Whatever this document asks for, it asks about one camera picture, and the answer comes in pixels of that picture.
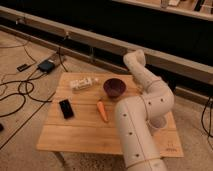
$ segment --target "black cable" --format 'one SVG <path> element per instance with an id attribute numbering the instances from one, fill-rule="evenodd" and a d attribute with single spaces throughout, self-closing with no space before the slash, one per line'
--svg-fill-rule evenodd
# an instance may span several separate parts
<path id="1" fill-rule="evenodd" d="M 9 48 L 23 47 L 23 46 L 26 46 L 28 43 L 29 43 L 29 40 L 27 40 L 26 43 L 21 44 L 21 45 L 15 45 L 15 46 L 0 46 L 0 49 L 9 49 Z"/>
<path id="2" fill-rule="evenodd" d="M 205 111 L 206 111 L 206 108 L 209 106 L 209 103 L 210 103 L 210 101 L 211 101 L 211 98 L 212 98 L 212 96 L 209 97 L 209 99 L 207 100 L 207 102 L 206 102 L 206 104 L 205 104 L 205 107 L 204 107 L 204 109 L 203 109 L 203 112 L 202 112 L 202 115 L 201 115 L 201 124 L 202 124 L 202 127 L 203 127 L 204 131 L 206 132 L 206 134 L 207 134 L 209 137 L 213 138 L 213 135 L 212 135 L 211 133 L 209 133 L 209 131 L 206 129 L 205 124 L 204 124 L 204 115 L 205 115 Z"/>
<path id="3" fill-rule="evenodd" d="M 26 49 L 26 45 L 23 44 L 23 48 L 24 48 L 24 51 L 25 51 L 25 53 L 27 54 L 27 56 L 33 61 L 33 63 L 31 64 L 31 66 L 32 66 L 32 65 L 35 65 L 35 64 L 37 63 L 37 61 L 29 54 L 29 52 L 28 52 L 27 49 Z"/>
<path id="4" fill-rule="evenodd" d="M 1 78 L 0 84 L 1 84 L 1 83 L 4 83 L 4 79 L 5 79 L 7 76 L 9 76 L 9 75 L 15 76 L 15 75 L 17 75 L 18 73 L 19 73 L 19 72 L 12 73 L 12 74 L 4 74 L 3 77 Z M 3 89 L 2 93 L 0 94 L 0 97 L 4 95 L 4 93 L 6 92 L 6 90 L 7 90 L 7 88 L 8 88 L 7 85 L 4 85 L 4 86 L 5 86 L 5 88 Z"/>
<path id="5" fill-rule="evenodd" d="M 53 95 L 55 94 L 55 92 L 54 93 L 52 93 L 51 94 L 51 96 L 49 97 L 49 98 L 47 98 L 47 101 L 49 100 L 49 99 L 51 99 L 52 97 L 53 97 Z M 27 122 L 45 105 L 46 103 L 42 103 L 39 107 L 38 107 L 38 109 L 35 111 L 35 112 L 33 112 L 33 114 L 1 145 L 1 147 L 0 147 L 0 150 L 2 150 L 4 147 L 5 147 L 5 145 L 7 145 L 7 143 L 27 124 Z"/>
<path id="6" fill-rule="evenodd" d="M 36 71 L 37 71 L 37 69 L 35 71 L 33 71 L 33 73 L 31 73 L 29 77 L 31 77 Z M 23 92 L 19 91 L 19 87 L 18 87 L 18 93 L 11 93 L 11 94 L 9 94 L 9 95 L 1 98 L 0 101 L 3 101 L 3 100 L 5 100 L 5 99 L 7 99 L 7 98 L 9 98 L 11 96 L 21 96 L 23 98 L 23 102 L 14 111 L 6 113 L 6 114 L 1 114 L 0 118 L 10 116 L 10 115 L 12 115 L 12 114 L 14 114 L 14 113 L 16 113 L 16 112 L 18 112 L 19 110 L 22 109 L 22 107 L 26 103 L 26 97 L 25 97 L 25 95 L 31 93 L 34 90 L 34 85 L 30 81 L 37 80 L 37 79 L 41 78 L 43 75 L 44 74 L 42 74 L 42 75 L 40 75 L 40 76 L 38 76 L 36 78 L 29 78 L 28 77 L 27 80 L 15 80 L 15 81 L 8 81 L 8 82 L 1 83 L 0 86 L 7 85 L 7 84 L 12 84 L 12 83 L 20 83 L 20 84 L 25 83 L 25 84 L 30 84 L 32 86 L 32 88 L 30 90 L 27 90 L 25 93 L 23 93 Z"/>
<path id="7" fill-rule="evenodd" d="M 12 114 L 18 112 L 19 110 L 21 110 L 21 109 L 23 108 L 23 106 L 24 106 L 25 103 L 26 103 L 26 97 L 25 97 L 23 94 L 19 94 L 19 93 L 12 93 L 12 94 L 9 94 L 9 95 L 3 97 L 2 99 L 0 99 L 0 101 L 4 100 L 4 99 L 6 99 L 6 98 L 9 98 L 9 97 L 11 97 L 11 96 L 21 96 L 21 97 L 23 97 L 23 102 L 22 102 L 22 104 L 21 104 L 17 109 L 15 109 L 14 111 L 9 112 L 9 113 L 7 113 L 7 114 L 0 115 L 0 118 L 7 117 L 7 116 L 10 116 L 10 115 L 12 115 Z"/>
<path id="8" fill-rule="evenodd" d="M 211 130 L 212 130 L 212 106 L 213 106 L 213 100 L 211 102 L 211 105 L 210 105 L 210 115 L 209 115 L 209 132 L 208 132 L 208 137 L 207 137 L 207 142 L 210 146 L 210 148 L 213 150 L 213 146 L 212 144 L 210 143 L 210 135 L 211 135 Z"/>
<path id="9" fill-rule="evenodd" d="M 203 6 L 204 1 L 205 0 L 198 0 L 196 6 L 194 8 L 194 11 L 200 11 L 201 7 Z"/>
<path id="10" fill-rule="evenodd" d="M 19 93 L 23 93 L 23 92 L 21 92 L 21 86 L 22 86 L 22 84 L 24 84 L 24 87 L 25 87 L 25 95 L 27 95 L 31 100 L 34 100 L 34 101 L 37 101 L 37 102 L 42 102 L 42 103 L 51 103 L 52 101 L 46 101 L 46 100 L 41 100 L 41 99 L 37 99 L 37 98 L 34 98 L 34 97 L 32 97 L 31 95 L 30 95 L 30 93 L 32 92 L 29 92 L 29 90 L 28 90 L 28 87 L 27 87 L 27 83 L 30 81 L 30 80 L 32 80 L 32 76 L 33 76 L 33 74 L 36 72 L 37 70 L 35 70 L 30 76 L 28 76 L 28 78 L 25 80 L 25 81 L 23 81 L 23 82 L 21 82 L 20 84 L 19 84 L 19 86 L 18 86 L 18 92 Z M 39 79 L 39 78 L 41 78 L 42 76 L 44 76 L 44 75 L 46 75 L 45 73 L 43 73 L 43 74 L 41 74 L 39 77 L 37 77 L 36 79 Z"/>
<path id="11" fill-rule="evenodd" d="M 58 57 L 59 57 L 61 66 L 64 68 L 64 71 L 68 72 L 67 68 L 64 66 L 63 61 L 61 59 L 61 46 L 58 47 Z"/>

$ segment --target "table leg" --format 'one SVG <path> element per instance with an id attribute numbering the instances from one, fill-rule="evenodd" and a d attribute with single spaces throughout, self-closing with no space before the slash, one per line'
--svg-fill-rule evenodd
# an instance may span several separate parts
<path id="1" fill-rule="evenodd" d="M 61 162 L 61 164 L 64 166 L 66 164 L 66 161 L 64 157 L 62 156 L 62 154 L 60 152 L 55 152 L 55 151 L 53 151 L 53 153 L 55 154 L 57 159 Z"/>

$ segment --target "floor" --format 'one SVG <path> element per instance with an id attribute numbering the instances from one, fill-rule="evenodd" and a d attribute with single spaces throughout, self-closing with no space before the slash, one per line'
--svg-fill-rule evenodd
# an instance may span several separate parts
<path id="1" fill-rule="evenodd" d="M 0 31 L 0 47 L 18 45 L 20 41 L 25 42 L 25 40 Z M 26 49 L 38 63 L 54 53 L 50 49 L 31 42 L 27 44 Z M 109 72 L 72 57 L 66 57 L 66 59 L 64 65 L 69 72 Z M 2 79 L 4 74 L 16 73 L 17 66 L 24 63 L 31 64 L 32 62 L 23 47 L 0 48 L 0 79 Z M 4 81 L 25 79 L 35 68 L 36 65 L 16 75 L 7 76 Z M 32 95 L 39 99 L 47 99 L 55 91 L 60 75 L 63 72 L 63 68 L 59 66 L 50 75 L 34 81 L 35 90 Z M 5 94 L 0 96 L 0 99 L 9 93 L 15 92 L 16 89 L 17 84 L 10 85 Z M 19 107 L 21 103 L 22 99 L 19 96 L 13 96 L 3 101 L 0 100 L 0 115 L 11 112 Z M 3 132 L 0 132 L 1 171 L 125 170 L 122 156 L 62 153 L 68 163 L 66 167 L 63 167 L 53 153 L 36 150 L 36 143 L 49 108 L 49 104 L 46 104 L 35 115 L 32 115 L 40 105 L 40 102 L 27 99 L 25 106 L 19 112 L 0 118 L 0 123 L 5 128 Z M 168 170 L 213 170 L 213 151 L 206 141 L 206 135 L 202 131 L 200 124 L 203 107 L 193 101 L 175 96 L 173 113 L 182 142 L 184 158 L 164 158 Z"/>

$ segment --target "metal rail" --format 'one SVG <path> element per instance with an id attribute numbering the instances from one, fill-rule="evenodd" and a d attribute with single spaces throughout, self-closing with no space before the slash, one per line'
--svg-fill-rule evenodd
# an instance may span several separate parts
<path id="1" fill-rule="evenodd" d="M 213 85 L 213 67 L 187 60 L 178 56 L 144 48 L 139 45 L 110 38 L 59 22 L 51 21 L 10 8 L 0 6 L 0 18 L 20 22 L 27 26 L 52 33 L 61 37 L 87 44 L 123 56 L 128 51 L 143 49 L 147 63 L 194 80 Z"/>

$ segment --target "wire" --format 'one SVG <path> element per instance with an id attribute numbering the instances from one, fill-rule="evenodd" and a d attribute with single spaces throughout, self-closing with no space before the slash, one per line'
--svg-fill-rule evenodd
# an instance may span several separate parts
<path id="1" fill-rule="evenodd" d="M 202 127 L 203 127 L 204 131 L 206 132 L 206 134 L 207 134 L 209 137 L 213 138 L 213 135 L 212 135 L 211 133 L 209 134 L 209 131 L 206 129 L 205 124 L 204 124 L 204 115 L 205 115 L 205 111 L 206 111 L 206 108 L 209 106 L 209 103 L 210 103 L 210 101 L 211 101 L 211 98 L 212 98 L 212 96 L 209 97 L 209 99 L 207 100 L 207 102 L 206 102 L 206 104 L 205 104 L 205 107 L 204 107 L 204 109 L 203 109 L 203 112 L 202 112 L 202 115 L 201 115 L 201 124 L 202 124 Z"/>
<path id="2" fill-rule="evenodd" d="M 32 79 L 33 79 L 33 80 L 35 79 L 35 78 L 31 78 L 31 77 L 33 76 L 33 74 L 34 74 L 36 71 L 37 71 L 37 69 L 36 69 L 30 76 L 28 76 L 28 78 L 27 78 L 25 81 L 23 81 L 23 82 L 21 82 L 21 83 L 19 84 L 19 86 L 18 86 L 18 92 L 21 93 L 21 94 L 27 95 L 31 100 L 34 100 L 34 101 L 37 101 L 37 102 L 42 102 L 42 103 L 51 103 L 52 101 L 49 101 L 49 100 L 46 101 L 46 100 L 37 99 L 37 98 L 34 98 L 34 97 L 32 97 L 32 96 L 30 95 L 30 93 L 31 93 L 32 91 L 29 91 L 29 90 L 28 90 L 27 83 L 28 83 L 29 81 L 31 81 Z M 43 77 L 44 75 L 46 75 L 46 74 L 43 73 L 43 74 L 41 74 L 39 77 L 37 77 L 36 79 L 39 79 L 39 78 Z M 25 92 L 24 92 L 24 93 L 21 92 L 21 86 L 22 86 L 22 84 L 24 84 L 24 87 L 25 87 Z"/>
<path id="3" fill-rule="evenodd" d="M 23 92 L 21 92 L 19 90 L 19 87 L 20 87 L 20 84 L 19 84 L 18 92 L 11 93 L 11 94 L 1 98 L 0 101 L 3 101 L 3 100 L 5 100 L 5 99 L 7 99 L 7 98 L 9 98 L 11 96 L 21 96 L 23 98 L 23 101 L 22 101 L 21 105 L 17 109 L 15 109 L 12 112 L 0 115 L 0 118 L 10 116 L 10 115 L 18 112 L 19 110 L 21 110 L 23 108 L 23 106 L 26 103 L 26 96 L 25 95 L 31 93 L 34 90 L 34 84 L 32 82 L 30 82 L 30 81 L 37 80 L 37 79 L 41 78 L 44 75 L 44 74 L 42 74 L 42 75 L 40 75 L 40 76 L 38 76 L 36 78 L 30 78 L 36 71 L 37 71 L 37 69 L 30 74 L 30 76 L 27 78 L 27 80 L 14 80 L 14 81 L 8 81 L 8 82 L 4 82 L 4 83 L 0 84 L 0 86 L 3 86 L 3 85 L 13 84 L 13 83 L 20 83 L 20 84 L 25 83 L 25 84 L 30 84 L 32 86 L 32 88 L 30 90 L 27 89 L 26 92 L 23 93 Z"/>
<path id="4" fill-rule="evenodd" d="M 18 48 L 18 47 L 23 47 L 26 46 L 29 43 L 29 40 L 25 42 L 24 44 L 21 45 L 15 45 L 15 46 L 0 46 L 0 49 L 9 49 L 9 48 Z"/>
<path id="5" fill-rule="evenodd" d="M 15 36 L 15 39 L 16 39 L 18 42 L 22 43 L 21 40 L 19 40 L 16 36 Z M 27 56 L 33 61 L 33 63 L 32 63 L 31 65 L 35 65 L 35 64 L 37 63 L 37 61 L 29 54 L 29 52 L 28 52 L 27 49 L 26 49 L 26 45 L 23 44 L 22 47 L 24 48 L 24 51 L 25 51 L 25 53 L 27 54 Z"/>
<path id="6" fill-rule="evenodd" d="M 4 74 L 3 77 L 2 77 L 2 79 L 1 79 L 1 82 L 0 82 L 0 83 L 4 83 L 4 79 L 5 79 L 7 76 L 9 76 L 9 75 L 15 76 L 15 75 L 17 75 L 18 73 L 19 73 L 19 72 L 12 73 L 12 74 Z M 6 90 L 7 90 L 7 88 L 8 88 L 8 86 L 7 86 L 6 84 L 5 84 L 4 86 L 5 86 L 5 88 L 3 89 L 2 93 L 0 94 L 0 97 L 4 95 L 4 93 L 6 92 Z"/>
<path id="7" fill-rule="evenodd" d="M 210 135 L 211 135 L 211 129 L 212 129 L 212 106 L 213 106 L 213 100 L 211 102 L 211 105 L 210 105 L 210 115 L 209 115 L 209 132 L 208 132 L 208 137 L 207 137 L 207 142 L 210 146 L 210 148 L 213 150 L 213 146 L 212 144 L 210 143 Z"/>
<path id="8" fill-rule="evenodd" d="M 203 109 L 203 112 L 202 112 L 202 115 L 201 115 L 201 124 L 202 124 L 202 127 L 205 131 L 205 133 L 207 134 L 207 142 L 209 144 L 209 147 L 213 150 L 213 146 L 210 142 L 210 138 L 213 138 L 213 135 L 211 134 L 211 130 L 212 130 L 212 107 L 213 107 L 213 99 L 212 99 L 212 96 L 209 97 L 209 99 L 207 100 L 206 104 L 205 104 L 205 107 Z M 204 115 L 205 115 L 205 111 L 207 109 L 207 107 L 210 106 L 210 113 L 209 113 L 209 128 L 208 130 L 206 129 L 205 127 L 205 124 L 204 124 Z"/>
<path id="9" fill-rule="evenodd" d="M 52 93 L 48 98 L 47 101 L 49 99 L 51 99 L 53 97 L 53 95 L 55 94 Z M 46 103 L 42 103 L 35 112 L 32 113 L 32 115 L 4 142 L 4 144 L 2 144 L 2 146 L 0 147 L 0 150 L 2 150 L 5 145 L 7 145 L 7 143 L 27 124 L 27 122 L 45 105 Z"/>
<path id="10" fill-rule="evenodd" d="M 64 64 L 63 64 L 63 62 L 62 62 L 62 59 L 61 59 L 61 46 L 58 47 L 58 57 L 59 57 L 61 66 L 64 68 L 64 71 L 65 71 L 65 72 L 68 72 L 67 68 L 64 66 Z"/>

